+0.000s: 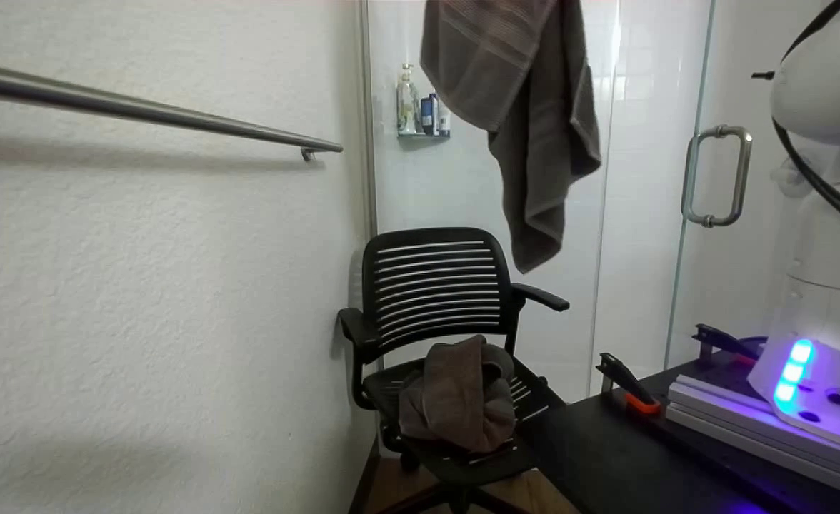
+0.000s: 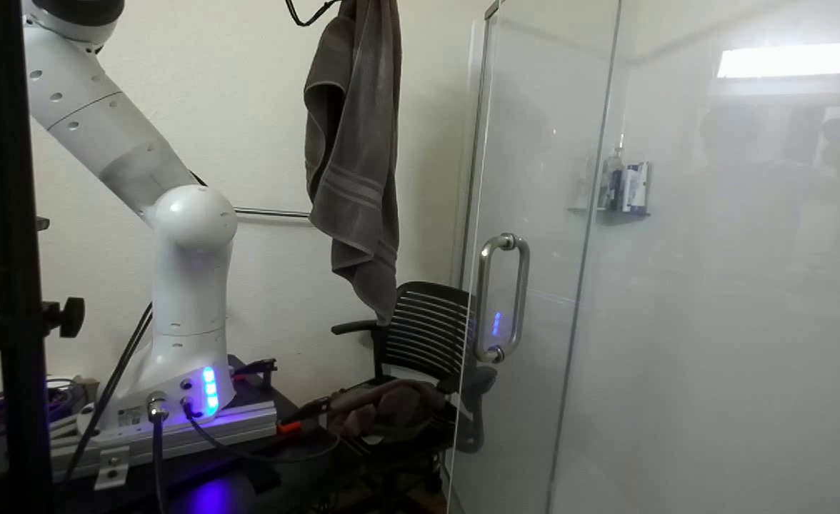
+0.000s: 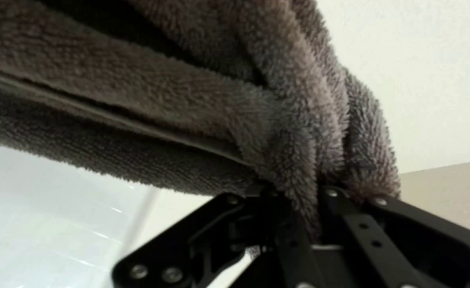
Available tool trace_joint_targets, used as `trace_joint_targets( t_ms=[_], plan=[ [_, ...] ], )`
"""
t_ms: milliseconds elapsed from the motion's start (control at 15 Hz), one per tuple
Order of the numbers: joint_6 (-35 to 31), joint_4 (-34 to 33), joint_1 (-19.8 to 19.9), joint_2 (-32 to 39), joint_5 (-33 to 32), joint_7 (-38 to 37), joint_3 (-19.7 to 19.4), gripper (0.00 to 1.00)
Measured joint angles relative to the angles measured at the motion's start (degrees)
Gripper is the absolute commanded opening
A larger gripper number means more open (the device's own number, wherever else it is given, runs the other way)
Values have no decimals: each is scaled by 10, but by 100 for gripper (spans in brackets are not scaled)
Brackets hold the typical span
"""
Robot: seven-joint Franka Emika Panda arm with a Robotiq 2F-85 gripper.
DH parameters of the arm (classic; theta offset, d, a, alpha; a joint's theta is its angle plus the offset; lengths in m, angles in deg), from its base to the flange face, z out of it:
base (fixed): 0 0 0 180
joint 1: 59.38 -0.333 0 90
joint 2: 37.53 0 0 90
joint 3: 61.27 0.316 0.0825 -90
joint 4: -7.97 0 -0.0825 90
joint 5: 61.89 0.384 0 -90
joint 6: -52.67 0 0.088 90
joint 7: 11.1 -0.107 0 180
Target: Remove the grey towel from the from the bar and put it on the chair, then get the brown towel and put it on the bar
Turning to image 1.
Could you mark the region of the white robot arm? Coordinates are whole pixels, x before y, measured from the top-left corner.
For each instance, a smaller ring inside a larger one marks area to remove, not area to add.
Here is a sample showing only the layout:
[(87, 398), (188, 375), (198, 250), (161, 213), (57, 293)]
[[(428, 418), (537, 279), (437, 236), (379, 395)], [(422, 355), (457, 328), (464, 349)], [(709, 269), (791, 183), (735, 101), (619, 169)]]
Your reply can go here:
[(840, 0), (788, 45), (771, 121), (794, 169), (791, 255), (748, 382), (782, 422), (840, 439)]

